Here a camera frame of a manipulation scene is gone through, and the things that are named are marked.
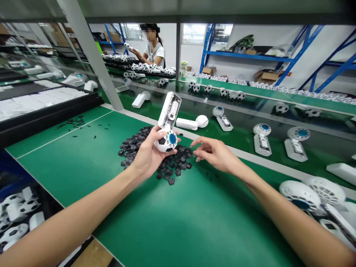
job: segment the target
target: blue metal shelf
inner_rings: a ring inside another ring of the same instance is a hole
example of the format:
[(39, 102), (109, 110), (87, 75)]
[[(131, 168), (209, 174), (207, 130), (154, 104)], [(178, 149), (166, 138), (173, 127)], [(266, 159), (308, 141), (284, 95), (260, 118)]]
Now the blue metal shelf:
[(252, 59), (279, 61), (279, 62), (292, 62), (293, 61), (293, 59), (285, 58), (285, 57), (236, 54), (236, 53), (228, 53), (228, 52), (221, 52), (221, 51), (207, 51), (206, 54), (208, 54), (208, 55), (216, 55), (216, 56), (244, 57), (244, 58), (252, 58)]
[[(118, 35), (121, 36), (121, 38), (122, 38), (122, 40), (123, 40), (123, 43), (113, 42), (112, 39), (111, 39), (111, 34), (110, 34), (110, 31), (109, 31), (109, 28), (108, 28), (107, 24), (104, 23), (104, 25), (105, 25), (105, 29), (106, 29), (106, 32), (108, 33), (108, 37), (109, 37), (109, 40), (110, 40), (110, 41), (109, 41), (109, 42), (106, 42), (106, 41), (99, 41), (99, 44), (101, 44), (101, 45), (111, 45), (111, 48), (112, 48), (112, 50), (113, 50), (113, 52), (114, 52), (114, 55), (116, 55), (116, 50), (115, 50), (115, 46), (114, 46), (114, 45), (124, 45), (124, 43), (126, 43), (125, 36), (124, 36), (124, 34), (123, 34), (121, 24), (119, 24), (119, 26), (120, 26), (120, 31), (121, 31), (121, 33), (120, 33), (120, 32), (114, 27), (114, 25), (113, 25), (112, 23), (110, 23), (111, 27), (117, 32)], [(125, 48), (124, 54), (129, 55), (129, 52), (127, 51), (126, 48)]]
[(205, 35), (203, 55), (202, 55), (201, 64), (200, 64), (200, 73), (203, 71), (203, 67), (205, 67), (208, 64), (210, 55), (276, 61), (276, 62), (279, 62), (276, 67), (276, 71), (279, 71), (281, 69), (283, 63), (289, 63), (287, 69), (283, 72), (283, 74), (279, 77), (278, 81), (275, 84), (275, 85), (279, 85), (283, 81), (283, 79), (287, 76), (287, 74), (291, 71), (293, 66), (300, 59), (300, 57), (304, 54), (304, 52), (307, 50), (307, 48), (310, 46), (310, 44), (314, 41), (316, 36), (318, 36), (318, 34), (322, 30), (322, 28), (324, 27), (323, 25), (319, 25), (319, 26), (317, 26), (315, 31), (312, 34), (310, 34), (313, 26), (314, 25), (303, 26), (303, 28), (301, 29), (299, 34), (294, 39), (292, 45), (294, 47), (296, 47), (297, 44), (299, 43), (299, 41), (304, 36), (303, 46), (300, 49), (300, 51), (298, 52), (298, 54), (294, 58), (284, 58), (284, 57), (271, 57), (271, 56), (264, 56), (264, 55), (247, 55), (247, 54), (236, 54), (236, 53), (210, 51), (211, 45), (214, 41), (216, 24), (208, 24), (207, 33)]
[(324, 63), (321, 64), (320, 67), (317, 68), (316, 71), (303, 83), (303, 85), (299, 88), (299, 90), (301, 90), (311, 80), (309, 91), (313, 92), (314, 91), (314, 85), (315, 85), (316, 76), (319, 73), (319, 71), (325, 66), (334, 66), (334, 67), (338, 67), (338, 68), (329, 78), (326, 79), (325, 82), (323, 82), (317, 89), (315, 89), (316, 93), (320, 93), (330, 82), (332, 82), (337, 76), (339, 76), (345, 70), (348, 70), (348, 69), (354, 69), (355, 70), (356, 69), (356, 64), (354, 64), (353, 62), (356, 60), (356, 53), (353, 56), (351, 56), (344, 63), (331, 61), (331, 58), (337, 52), (341, 51), (342, 49), (344, 49), (344, 48), (348, 47), (349, 45), (353, 44), (354, 42), (356, 42), (356, 36), (354, 36), (355, 34), (356, 34), (356, 28), (345, 39), (345, 41), (343, 41), (338, 46), (338, 48), (336, 48), (335, 51), (333, 53), (331, 53), (331, 55), (324, 61)]

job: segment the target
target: window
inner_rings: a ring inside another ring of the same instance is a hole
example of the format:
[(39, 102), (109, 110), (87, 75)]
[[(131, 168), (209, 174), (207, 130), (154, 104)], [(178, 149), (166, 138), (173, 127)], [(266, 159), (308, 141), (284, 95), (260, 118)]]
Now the window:
[(232, 29), (233, 24), (216, 24), (213, 44), (227, 45)]
[[(113, 23), (114, 27), (120, 32), (118, 23)], [(123, 35), (126, 40), (142, 41), (142, 31), (138, 23), (121, 23)]]
[(182, 43), (186, 45), (203, 45), (206, 33), (206, 24), (185, 23)]

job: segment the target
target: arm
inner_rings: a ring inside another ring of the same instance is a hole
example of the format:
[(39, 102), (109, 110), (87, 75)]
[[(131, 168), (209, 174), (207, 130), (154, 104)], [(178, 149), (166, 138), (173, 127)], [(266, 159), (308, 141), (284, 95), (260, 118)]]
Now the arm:
[(56, 266), (64, 260), (166, 156), (177, 153), (156, 149), (154, 141), (166, 134), (159, 129), (152, 129), (129, 168), (25, 235), (0, 256), (0, 266)]
[(223, 142), (200, 137), (191, 147), (199, 143), (193, 152), (197, 161), (205, 159), (218, 170), (241, 179), (306, 266), (356, 265), (355, 253), (243, 164)]

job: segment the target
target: green workbench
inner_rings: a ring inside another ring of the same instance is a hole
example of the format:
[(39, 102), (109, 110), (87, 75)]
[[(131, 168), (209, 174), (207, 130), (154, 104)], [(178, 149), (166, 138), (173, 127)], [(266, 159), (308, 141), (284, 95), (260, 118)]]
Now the green workbench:
[[(82, 115), (82, 129), (56, 125), (7, 148), (65, 207), (123, 171), (119, 146), (147, 125), (103, 107)], [(182, 137), (181, 143), (191, 140)], [(303, 266), (240, 181), (206, 162), (189, 161), (192, 169), (174, 174), (173, 186), (154, 175), (95, 230), (123, 265)], [(244, 162), (274, 188), (292, 179)]]

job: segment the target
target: gray metal pillar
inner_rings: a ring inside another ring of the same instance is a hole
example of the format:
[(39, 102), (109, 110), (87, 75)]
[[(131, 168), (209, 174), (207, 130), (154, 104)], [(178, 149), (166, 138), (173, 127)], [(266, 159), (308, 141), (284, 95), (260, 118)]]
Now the gray metal pillar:
[(75, 54), (77, 60), (78, 60), (79, 62), (83, 62), (83, 61), (81, 60), (81, 58), (80, 58), (80, 56), (79, 56), (77, 50), (75, 49), (75, 46), (73, 45), (72, 41), (69, 39), (68, 34), (67, 34), (66, 30), (65, 30), (64, 27), (63, 27), (63, 24), (62, 24), (62, 23), (58, 23), (58, 26), (59, 26), (60, 30), (62, 31), (64, 37), (66, 38), (66, 40), (67, 40), (69, 46), (70, 46), (71, 49), (73, 50), (73, 52), (74, 52), (74, 54)]
[(178, 82), (180, 78), (181, 69), (181, 46), (183, 37), (183, 23), (177, 23), (177, 39), (176, 39), (176, 58), (175, 58), (175, 81)]
[(112, 83), (108, 71), (106, 70), (104, 61), (98, 51), (93, 36), (90, 33), (77, 0), (57, 0), (57, 2), (72, 27), (74, 34), (98, 77), (101, 86), (108, 96), (112, 107), (115, 110), (120, 111), (123, 109), (123, 106), (119, 95), (115, 90), (115, 86)]

